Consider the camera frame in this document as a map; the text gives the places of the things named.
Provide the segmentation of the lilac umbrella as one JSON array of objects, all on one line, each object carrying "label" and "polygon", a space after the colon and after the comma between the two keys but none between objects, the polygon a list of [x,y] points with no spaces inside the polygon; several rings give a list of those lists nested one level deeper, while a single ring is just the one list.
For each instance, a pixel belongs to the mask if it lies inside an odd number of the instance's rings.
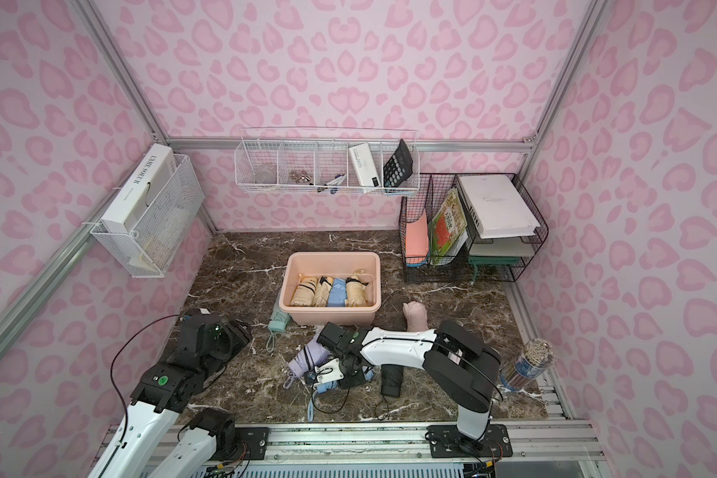
[{"label": "lilac umbrella", "polygon": [[328,362],[330,352],[318,343],[320,334],[317,333],[306,346],[296,354],[293,360],[288,362],[288,376],[284,382],[285,390],[288,390],[295,382],[304,378],[309,372],[314,372],[318,366]]}]

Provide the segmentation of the mint green umbrella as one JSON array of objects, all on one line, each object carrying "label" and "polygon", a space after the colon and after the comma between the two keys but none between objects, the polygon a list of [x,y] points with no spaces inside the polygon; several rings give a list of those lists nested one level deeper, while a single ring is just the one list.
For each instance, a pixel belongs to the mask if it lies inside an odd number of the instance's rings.
[{"label": "mint green umbrella", "polygon": [[272,334],[282,334],[286,331],[291,316],[284,312],[279,304],[275,304],[268,323],[268,330]]}]

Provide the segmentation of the beige umbrella black trim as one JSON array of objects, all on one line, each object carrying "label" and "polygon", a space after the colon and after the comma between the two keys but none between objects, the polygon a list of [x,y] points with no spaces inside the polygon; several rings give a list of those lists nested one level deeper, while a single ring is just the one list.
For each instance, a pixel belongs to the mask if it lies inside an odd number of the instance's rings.
[{"label": "beige umbrella black trim", "polygon": [[346,278],[347,307],[370,306],[368,295],[366,294],[368,282],[362,282],[364,273],[366,273],[364,269],[357,269],[349,278]]}]

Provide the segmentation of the light blue umbrella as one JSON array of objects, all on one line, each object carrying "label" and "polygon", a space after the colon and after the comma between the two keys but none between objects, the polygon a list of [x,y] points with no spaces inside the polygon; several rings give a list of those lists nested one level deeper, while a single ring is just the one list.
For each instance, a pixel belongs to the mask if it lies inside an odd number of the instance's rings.
[{"label": "light blue umbrella", "polygon": [[335,278],[330,290],[327,306],[330,308],[343,308],[348,300],[347,282],[343,278]]},{"label": "light blue umbrella", "polygon": [[[367,369],[364,371],[364,378],[366,379],[367,382],[370,382],[370,381],[374,378],[374,369],[373,369],[373,368],[367,368]],[[311,397],[310,397],[310,400],[309,400],[309,403],[308,403],[308,408],[307,408],[307,421],[308,421],[308,422],[313,422],[314,419],[315,419],[315,414],[316,414],[316,411],[317,411],[317,406],[316,406],[316,404],[315,404],[315,399],[316,399],[316,397],[317,397],[319,394],[324,394],[325,392],[329,392],[330,390],[336,390],[338,387],[339,387],[339,386],[338,386],[338,382],[336,382],[335,380],[333,380],[332,382],[324,382],[324,384],[318,384],[318,382],[315,382],[315,383],[312,385]],[[343,403],[343,405],[342,405],[341,408],[340,408],[339,410],[337,410],[337,411],[324,411],[324,410],[320,410],[320,412],[325,413],[325,414],[334,414],[334,413],[337,413],[337,412],[339,412],[340,410],[342,410],[343,406],[345,406],[346,400],[347,400],[347,399],[344,398],[344,403]]]}]

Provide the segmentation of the cream umbrella black stripes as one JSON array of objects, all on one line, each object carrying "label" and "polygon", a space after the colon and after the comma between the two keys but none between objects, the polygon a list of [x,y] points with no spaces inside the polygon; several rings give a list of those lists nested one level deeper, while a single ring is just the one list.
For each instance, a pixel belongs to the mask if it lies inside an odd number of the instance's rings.
[{"label": "cream umbrella black stripes", "polygon": [[316,277],[301,276],[300,281],[292,295],[289,306],[312,307],[316,296],[317,286],[318,279]]}]

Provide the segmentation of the pink plastic storage box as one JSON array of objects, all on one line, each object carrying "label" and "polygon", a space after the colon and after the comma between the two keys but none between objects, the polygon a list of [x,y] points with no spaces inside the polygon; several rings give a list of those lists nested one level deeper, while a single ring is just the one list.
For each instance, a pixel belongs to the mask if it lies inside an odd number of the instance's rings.
[{"label": "pink plastic storage box", "polygon": [[[291,299],[306,277],[348,279],[354,274],[366,283],[368,306],[293,307]],[[370,326],[382,304],[382,267],[374,252],[298,252],[290,256],[281,288],[279,306],[299,326]]]}]

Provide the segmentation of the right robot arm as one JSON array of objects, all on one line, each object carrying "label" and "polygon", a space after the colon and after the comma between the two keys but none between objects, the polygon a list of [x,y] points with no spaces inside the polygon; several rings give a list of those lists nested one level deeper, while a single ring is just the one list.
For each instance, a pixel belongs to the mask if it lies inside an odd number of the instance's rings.
[{"label": "right robot arm", "polygon": [[502,398],[497,386],[502,357],[456,322],[444,321],[424,332],[329,323],[317,343],[331,357],[317,370],[319,382],[350,390],[364,384],[366,371],[375,366],[424,370],[458,405],[458,432],[474,441],[486,438],[492,402]]}]

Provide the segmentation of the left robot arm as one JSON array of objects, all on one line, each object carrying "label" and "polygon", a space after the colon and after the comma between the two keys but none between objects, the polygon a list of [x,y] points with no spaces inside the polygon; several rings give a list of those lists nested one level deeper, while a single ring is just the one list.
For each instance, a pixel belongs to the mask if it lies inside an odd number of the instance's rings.
[{"label": "left robot arm", "polygon": [[[121,402],[125,416],[90,472],[92,477],[141,476],[189,402],[205,392],[207,380],[223,372],[252,339],[249,324],[206,309],[190,310],[177,320],[176,349],[148,368],[129,400]],[[209,461],[248,466],[254,449],[241,437],[230,413],[206,409],[189,422],[175,448],[149,475],[190,477]]]}]

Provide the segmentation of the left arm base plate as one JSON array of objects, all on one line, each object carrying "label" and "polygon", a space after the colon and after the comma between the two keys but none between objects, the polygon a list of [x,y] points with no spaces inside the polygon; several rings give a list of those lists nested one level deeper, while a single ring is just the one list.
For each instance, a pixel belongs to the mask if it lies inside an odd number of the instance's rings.
[{"label": "left arm base plate", "polygon": [[216,450],[210,460],[262,461],[265,459],[269,435],[269,427],[231,426],[216,436]]}]

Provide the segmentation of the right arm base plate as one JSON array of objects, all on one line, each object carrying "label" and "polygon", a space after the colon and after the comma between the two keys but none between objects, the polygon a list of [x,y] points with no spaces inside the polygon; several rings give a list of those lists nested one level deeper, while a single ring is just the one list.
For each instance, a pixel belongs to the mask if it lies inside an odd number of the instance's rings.
[{"label": "right arm base plate", "polygon": [[502,424],[490,424],[478,440],[461,434],[455,425],[430,425],[424,438],[433,458],[501,460],[514,454],[508,429]]}]

